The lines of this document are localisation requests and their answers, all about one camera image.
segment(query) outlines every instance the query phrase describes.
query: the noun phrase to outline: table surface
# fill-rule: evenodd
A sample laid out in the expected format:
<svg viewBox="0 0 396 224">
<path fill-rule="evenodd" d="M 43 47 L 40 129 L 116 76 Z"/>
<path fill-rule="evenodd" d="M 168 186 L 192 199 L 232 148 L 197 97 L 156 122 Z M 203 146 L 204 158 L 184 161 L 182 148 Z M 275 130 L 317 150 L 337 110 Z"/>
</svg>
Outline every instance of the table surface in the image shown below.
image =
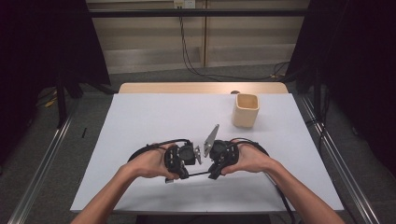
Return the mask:
<svg viewBox="0 0 396 224">
<path fill-rule="evenodd" d="M 139 94 L 139 88 L 145 94 Z M 269 106 L 262 109 L 262 114 L 259 114 L 258 119 L 265 120 L 265 122 L 258 123 L 252 130 L 247 131 L 235 129 L 232 124 L 229 124 L 231 122 L 228 122 L 228 115 L 221 112 L 223 109 L 232 111 L 229 104 L 233 101 L 231 94 L 146 94 L 151 91 L 155 93 L 230 93 L 231 91 L 287 93 L 286 87 L 281 83 L 128 83 L 122 85 L 120 93 L 133 92 L 136 94 L 120 94 L 113 99 L 112 108 L 108 112 L 101 136 L 92 154 L 92 160 L 81 183 L 82 189 L 78 191 L 71 208 L 72 211 L 82 209 L 94 192 L 106 183 L 106 179 L 111 178 L 112 172 L 116 172 L 116 168 L 125 162 L 125 157 L 132 153 L 131 148 L 138 149 L 138 146 L 150 141 L 150 137 L 169 140 L 180 138 L 177 137 L 180 135 L 187 135 L 191 136 L 190 140 L 193 142 L 200 143 L 204 141 L 201 138 L 206 138 L 211 131 L 209 129 L 213 129 L 217 121 L 220 123 L 219 138 L 228 139 L 236 134 L 243 134 L 252 139 L 262 139 L 264 136 L 271 139 L 264 144 L 264 147 L 269 148 L 267 150 L 270 154 L 279 158 L 297 178 L 301 179 L 309 188 L 312 187 L 312 190 L 319 197 L 324 198 L 325 202 L 334 209 L 343 209 L 291 95 L 261 94 L 263 105 L 268 104 Z M 158 105 L 159 108 L 163 108 L 164 105 L 171 105 L 171 108 L 175 108 L 178 105 L 186 104 L 184 102 L 193 105 L 188 105 L 188 109 L 182 113 L 178 110 L 176 114 L 172 109 L 165 108 L 158 111 L 155 109 L 157 107 L 153 106 Z M 181 122 L 174 123 L 172 120 L 175 119 Z M 188 120 L 194 119 L 206 122 L 191 122 L 189 125 L 191 127 L 188 130 L 183 130 L 183 127 L 186 129 L 183 123 L 185 125 Z M 158 127 L 152 124 L 153 122 L 147 122 L 148 120 L 155 122 Z M 173 126 L 173 131 L 165 132 L 162 127 L 170 127 L 170 125 Z M 290 151 L 288 141 L 277 141 L 285 136 L 289 138 L 289 141 L 295 143 L 293 147 L 299 148 L 300 151 Z M 109 151 L 109 148 L 116 148 L 117 151 Z M 106 157 L 107 163 L 113 162 L 113 164 L 102 163 L 103 157 Z M 202 167 L 189 167 L 188 170 L 191 173 L 202 172 L 200 169 L 207 170 L 206 166 L 210 163 L 210 160 L 205 161 Z M 115 211 L 137 214 L 178 214 L 179 212 L 181 214 L 207 212 L 216 214 L 284 210 L 272 183 L 265 176 L 258 178 L 257 175 L 262 174 L 241 172 L 236 175 L 222 176 L 216 181 L 210 181 L 206 176 L 195 176 L 171 185 L 165 185 L 163 178 L 159 177 L 137 179 L 136 183 L 121 198 Z M 241 192 L 239 187 L 249 189 L 249 191 Z M 222 190 L 217 193 L 211 189 Z M 194 198 L 193 201 L 187 200 L 189 195 Z"/>
<path fill-rule="evenodd" d="M 280 82 L 159 82 L 124 83 L 120 93 L 288 93 Z"/>
</svg>

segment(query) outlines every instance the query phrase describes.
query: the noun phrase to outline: wall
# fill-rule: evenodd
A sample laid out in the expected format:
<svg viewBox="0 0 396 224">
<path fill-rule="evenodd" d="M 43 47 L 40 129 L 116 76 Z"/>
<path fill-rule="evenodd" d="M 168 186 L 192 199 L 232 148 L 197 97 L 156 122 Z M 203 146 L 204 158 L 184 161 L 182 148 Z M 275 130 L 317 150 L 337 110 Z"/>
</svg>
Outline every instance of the wall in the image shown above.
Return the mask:
<svg viewBox="0 0 396 224">
<path fill-rule="evenodd" d="M 173 1 L 88 0 L 90 9 L 163 9 Z M 196 0 L 197 8 L 307 8 L 308 0 Z M 304 18 L 183 18 L 186 43 L 196 65 L 219 66 L 241 63 L 277 63 L 290 59 Z M 122 52 L 136 57 L 142 50 L 161 54 L 179 52 L 181 35 L 178 18 L 93 19 L 107 63 Z"/>
</svg>

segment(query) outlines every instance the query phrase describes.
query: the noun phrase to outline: metal frame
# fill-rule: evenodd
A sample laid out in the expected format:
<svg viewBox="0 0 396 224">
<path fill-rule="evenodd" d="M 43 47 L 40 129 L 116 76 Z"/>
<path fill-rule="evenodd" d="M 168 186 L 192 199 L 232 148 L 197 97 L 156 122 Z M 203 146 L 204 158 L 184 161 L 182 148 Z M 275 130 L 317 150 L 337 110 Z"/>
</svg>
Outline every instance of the metal frame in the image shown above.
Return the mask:
<svg viewBox="0 0 396 224">
<path fill-rule="evenodd" d="M 307 96 L 304 96 L 302 100 L 304 107 L 308 112 L 309 117 L 311 119 L 315 119 L 316 116 L 312 102 L 309 100 Z M 350 173 L 347 164 L 345 163 L 343 157 L 341 156 L 334 141 L 330 137 L 330 134 L 327 132 L 326 128 L 324 128 L 323 123 L 316 122 L 315 128 L 319 135 L 323 133 L 323 137 L 322 137 L 323 144 L 326 147 L 327 152 L 329 153 L 330 158 L 332 159 L 332 162 L 335 165 L 335 168 L 337 169 L 338 173 L 343 179 L 343 182 L 346 185 L 346 188 L 349 191 L 353 201 L 358 207 L 359 212 L 361 213 L 361 216 L 364 219 L 364 222 L 370 224 L 380 223 L 375 215 L 373 207 L 368 201 L 366 195 L 361 190 L 361 187 L 359 187 L 352 173 Z"/>
<path fill-rule="evenodd" d="M 52 138 L 51 143 L 47 149 L 46 154 L 44 155 L 43 160 L 35 171 L 35 175 L 29 183 L 29 187 L 24 192 L 21 200 L 18 202 L 18 205 L 14 212 L 11 215 L 11 218 L 8 221 L 8 224 L 14 223 L 24 223 L 27 216 L 29 215 L 30 209 L 35 202 L 35 198 L 38 195 L 38 192 L 41 190 L 43 186 L 44 180 L 47 176 L 47 173 L 50 169 L 53 159 L 56 156 L 58 148 L 61 146 L 62 141 L 67 133 L 67 130 L 72 121 L 73 115 L 75 114 L 78 107 L 79 100 L 76 100 L 70 109 L 70 114 L 66 118 L 64 124 L 60 129 L 55 132 L 55 135 Z"/>
</svg>

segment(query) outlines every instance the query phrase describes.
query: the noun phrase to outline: white table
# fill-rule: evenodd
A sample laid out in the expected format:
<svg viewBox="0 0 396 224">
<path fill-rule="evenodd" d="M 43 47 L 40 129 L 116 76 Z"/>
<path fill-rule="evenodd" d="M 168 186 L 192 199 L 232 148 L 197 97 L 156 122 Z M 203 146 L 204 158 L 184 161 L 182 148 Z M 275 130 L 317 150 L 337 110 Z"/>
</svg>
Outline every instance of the white table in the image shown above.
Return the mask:
<svg viewBox="0 0 396 224">
<path fill-rule="evenodd" d="M 72 211 L 80 211 L 128 158 L 145 144 L 188 138 L 203 142 L 218 123 L 218 139 L 246 137 L 259 142 L 334 210 L 343 206 L 332 186 L 291 94 L 260 94 L 261 110 L 252 129 L 232 125 L 234 95 L 121 93 L 114 96 Z M 207 171 L 211 161 L 188 166 L 191 174 Z M 165 184 L 163 177 L 138 178 L 115 212 L 135 214 L 227 214 L 284 211 L 265 174 L 238 172 L 192 176 Z"/>
</svg>

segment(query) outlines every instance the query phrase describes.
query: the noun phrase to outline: cardboard cup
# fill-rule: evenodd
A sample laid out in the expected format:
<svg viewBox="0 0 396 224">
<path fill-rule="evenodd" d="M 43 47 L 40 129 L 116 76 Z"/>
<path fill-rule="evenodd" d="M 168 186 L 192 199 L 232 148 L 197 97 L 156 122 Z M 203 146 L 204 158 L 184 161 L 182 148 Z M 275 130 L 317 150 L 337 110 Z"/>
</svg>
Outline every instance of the cardboard cup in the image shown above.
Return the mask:
<svg viewBox="0 0 396 224">
<path fill-rule="evenodd" d="M 251 128 L 259 113 L 259 97 L 254 94 L 238 93 L 233 107 L 233 125 Z"/>
</svg>

